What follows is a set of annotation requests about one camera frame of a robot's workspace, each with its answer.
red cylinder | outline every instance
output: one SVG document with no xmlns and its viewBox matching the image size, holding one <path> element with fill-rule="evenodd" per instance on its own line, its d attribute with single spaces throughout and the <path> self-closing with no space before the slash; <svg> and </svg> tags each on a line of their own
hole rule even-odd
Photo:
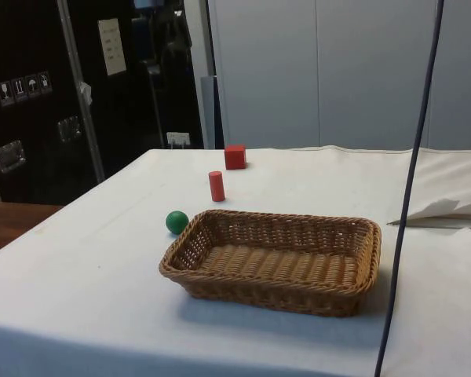
<svg viewBox="0 0 471 377">
<path fill-rule="evenodd" d="M 225 200 L 225 191 L 223 189 L 223 177 L 220 171 L 210 173 L 211 198 L 214 202 L 223 202 Z"/>
</svg>

basket rim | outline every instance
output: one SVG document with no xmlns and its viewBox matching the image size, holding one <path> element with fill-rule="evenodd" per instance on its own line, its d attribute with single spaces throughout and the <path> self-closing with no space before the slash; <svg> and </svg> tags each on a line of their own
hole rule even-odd
<svg viewBox="0 0 471 377">
<path fill-rule="evenodd" d="M 283 278 L 262 278 L 252 276 L 242 276 L 239 274 L 227 274 L 227 273 L 206 273 L 197 269 L 176 269 L 170 261 L 175 255 L 175 252 L 179 246 L 186 240 L 190 235 L 192 228 L 199 222 L 203 217 L 209 214 L 223 214 L 223 215 L 272 215 L 272 216 L 283 216 L 290 217 L 293 219 L 310 219 L 315 220 L 331 220 L 331 221 L 361 221 L 371 227 L 373 236 L 373 246 L 371 248 L 371 260 L 370 260 L 370 273 L 367 278 L 359 282 L 358 284 L 332 284 L 332 283 L 321 283 L 313 284 L 301 282 L 300 280 L 288 280 Z M 315 215 L 300 215 L 300 214 L 270 214 L 261 212 L 246 212 L 237 210 L 205 210 L 204 212 L 197 214 L 192 221 L 188 224 L 187 228 L 182 234 L 170 245 L 167 249 L 166 254 L 162 258 L 159 264 L 159 271 L 164 277 L 167 277 L 178 283 L 190 283 L 190 284 L 212 284 L 212 283 L 230 283 L 230 284 L 247 284 L 250 286 L 264 285 L 266 288 L 285 288 L 287 290 L 300 290 L 307 291 L 309 293 L 321 293 L 325 295 L 335 296 L 355 296 L 360 295 L 369 290 L 373 285 L 378 275 L 378 267 L 380 260 L 380 250 L 382 243 L 382 232 L 378 224 L 372 220 L 366 218 L 350 218 L 350 217 L 330 217 L 330 216 L 315 216 Z"/>
</svg>

white paper sign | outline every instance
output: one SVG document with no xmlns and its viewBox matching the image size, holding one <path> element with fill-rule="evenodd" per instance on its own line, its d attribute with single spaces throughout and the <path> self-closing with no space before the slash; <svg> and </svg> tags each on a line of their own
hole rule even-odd
<svg viewBox="0 0 471 377">
<path fill-rule="evenodd" d="M 107 74 L 114 75 L 126 70 L 126 60 L 122 50 L 122 40 L 120 39 L 119 20 L 100 20 L 101 46 L 103 47 L 104 63 L 107 66 Z"/>
</svg>

red block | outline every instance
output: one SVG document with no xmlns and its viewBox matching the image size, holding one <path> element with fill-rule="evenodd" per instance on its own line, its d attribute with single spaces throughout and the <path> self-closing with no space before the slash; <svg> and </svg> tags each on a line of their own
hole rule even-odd
<svg viewBox="0 0 471 377">
<path fill-rule="evenodd" d="M 225 190 L 223 188 L 223 177 L 220 171 L 210 173 L 211 199 L 214 202 L 223 202 L 225 200 Z"/>
<path fill-rule="evenodd" d="M 225 148 L 225 167 L 227 170 L 246 169 L 246 147 L 229 145 Z"/>
</svg>

green ball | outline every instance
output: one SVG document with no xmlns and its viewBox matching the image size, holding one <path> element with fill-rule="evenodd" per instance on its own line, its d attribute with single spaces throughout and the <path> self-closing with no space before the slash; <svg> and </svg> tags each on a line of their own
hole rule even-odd
<svg viewBox="0 0 471 377">
<path fill-rule="evenodd" d="M 180 210 L 167 215 L 166 226 L 173 234 L 181 234 L 188 225 L 188 216 Z"/>
</svg>

